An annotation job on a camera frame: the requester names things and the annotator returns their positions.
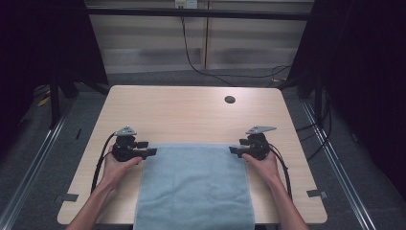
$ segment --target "forearm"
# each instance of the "forearm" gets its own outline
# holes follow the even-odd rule
[[[269,176],[266,178],[266,183],[272,191],[272,196],[275,200],[275,205],[278,209],[282,230],[302,230],[308,229],[305,221],[298,212],[292,199],[286,192],[281,179],[278,176]]]
[[[66,229],[93,229],[110,191],[111,188],[101,181]]]

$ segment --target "wall outlet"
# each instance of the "wall outlet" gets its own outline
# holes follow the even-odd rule
[[[187,9],[197,9],[197,0],[186,0]]]
[[[186,0],[175,0],[175,8],[176,9],[185,9],[186,8]]]

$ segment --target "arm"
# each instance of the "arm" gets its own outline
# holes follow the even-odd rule
[[[277,168],[277,158],[275,154],[270,152],[262,161],[259,161],[245,153],[242,154],[242,158],[254,166],[259,175],[271,189],[272,196],[275,200],[275,205],[277,206],[282,229],[308,229],[305,221],[296,209],[296,206],[293,204],[293,201],[290,199],[282,184]]]
[[[121,181],[126,170],[140,163],[143,159],[141,157],[134,157],[126,162],[118,162],[113,155],[107,154],[104,160],[104,172],[101,182],[96,186],[95,191],[89,196],[86,203],[66,229],[92,229],[102,211],[105,200]]]

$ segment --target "light blue towel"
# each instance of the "light blue towel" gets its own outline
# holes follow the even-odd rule
[[[244,161],[229,145],[151,145],[136,230],[250,230],[254,211]]]

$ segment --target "light wood table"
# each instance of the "light wood table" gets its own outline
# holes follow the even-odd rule
[[[226,96],[236,98],[226,103]],[[107,137],[130,126],[137,141],[160,143],[239,144],[253,126],[277,127],[265,132],[268,142],[282,154],[292,186],[295,205],[307,223],[322,223],[327,214],[315,190],[313,176],[290,119],[281,91],[264,88],[114,86],[101,111],[89,143],[79,163],[68,194],[79,195],[76,202],[64,201],[57,220],[67,224],[90,194],[93,174]],[[283,170],[279,166],[282,181]],[[130,169],[106,201],[98,223],[132,224],[143,164]],[[248,184],[256,223],[277,223],[278,215],[270,190],[246,163]]]

